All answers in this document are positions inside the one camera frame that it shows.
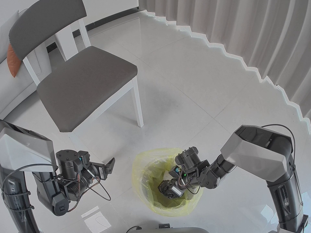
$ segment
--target white chair frame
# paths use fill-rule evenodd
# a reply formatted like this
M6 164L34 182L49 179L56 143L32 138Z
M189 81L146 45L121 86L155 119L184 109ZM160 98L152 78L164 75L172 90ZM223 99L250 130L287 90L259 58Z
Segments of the white chair frame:
M87 31L86 31L86 28L84 25L84 21L82 18L79 19L78 21L79 21L80 33L82 36L82 40L83 40L85 47L87 48L87 47L91 46L91 43L90 43L90 39L88 37ZM23 59L23 63L25 64L25 66L26 66L30 76L32 77L33 81L38 86L38 84L40 83L40 80L38 79L37 75L35 74L27 56ZM68 132L68 136L76 148L80 149L83 144L79 140L79 138L76 136L75 133L77 131L80 131L82 128L84 128L89 123L93 122L105 110L107 110L111 105L113 105L119 98L121 98L124 94L126 94L129 90L131 90L131 92L132 92L132 98L133 98L133 103L134 103L134 108L135 108L137 124L139 127L142 127L144 125L144 122L142 119L142 108L141 108L140 99L139 99L137 76L135 76L132 80L127 82L120 90L118 90L114 95L112 95L105 102L103 102L97 109L95 109L95 111L93 111L91 113L91 115L88 116L87 119L85 119L80 125L78 125L73 130L73 132Z

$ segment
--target gray pleated curtain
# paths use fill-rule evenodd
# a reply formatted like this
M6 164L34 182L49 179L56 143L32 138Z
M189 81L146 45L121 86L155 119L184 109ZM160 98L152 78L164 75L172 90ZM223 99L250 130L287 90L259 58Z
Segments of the gray pleated curtain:
M311 117L311 0L139 0L243 57Z

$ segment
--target trash bin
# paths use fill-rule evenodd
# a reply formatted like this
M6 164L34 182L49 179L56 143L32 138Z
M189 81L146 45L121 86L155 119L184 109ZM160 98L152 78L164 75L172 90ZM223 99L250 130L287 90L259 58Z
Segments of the trash bin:
M196 207L204 189L196 195L186 190L182 197L168 199L158 190L165 171L176 165L180 148L155 149L139 153L133 162L132 185L140 199L155 213L163 216L185 216Z

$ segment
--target chair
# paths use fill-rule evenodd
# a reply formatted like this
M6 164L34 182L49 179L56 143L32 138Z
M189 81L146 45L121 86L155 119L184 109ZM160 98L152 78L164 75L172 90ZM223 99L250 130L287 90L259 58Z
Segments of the chair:
M91 46L82 19L85 16L82 0L39 0L13 25L10 43L36 83L39 97L60 132L72 136L70 132L96 119L129 90L137 123L142 127L137 67ZM28 54L74 21L79 21L86 48L39 80Z

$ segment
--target tiled floor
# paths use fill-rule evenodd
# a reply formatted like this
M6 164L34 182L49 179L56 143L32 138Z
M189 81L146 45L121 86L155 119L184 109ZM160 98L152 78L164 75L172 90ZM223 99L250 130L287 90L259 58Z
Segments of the tiled floor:
M116 158L113 173L103 182L112 201L87 193L79 206L62 217L53 216L38 201L35 182L26 174L31 203L39 227L45 233L87 233L81 215L99 206L112 227L126 232L134 225L144 229L159 223L172 227L202 227L214 232L268 232L276 229L275 208L265 181L237 168L216 190L205 190L195 210L184 217L163 217L147 208L131 185L132 161L137 153L161 147L196 146L201 159L213 161L220 148L241 124L285 124L296 138L296 165L304 198L304 212L311 213L311 137L297 111L286 105L282 93L267 82L259 83L242 63L209 48L203 39L191 37L172 23L132 14L88 32L91 44L124 58L138 67L138 86L145 125L136 123L130 93L124 95L78 136L89 148L91 160ZM84 48L76 37L78 50ZM56 49L50 54L54 68L62 62ZM73 149L60 133L36 93L7 121L34 130L53 140L55 152ZM273 127L282 133L286 130ZM3 232L16 232L0 202Z

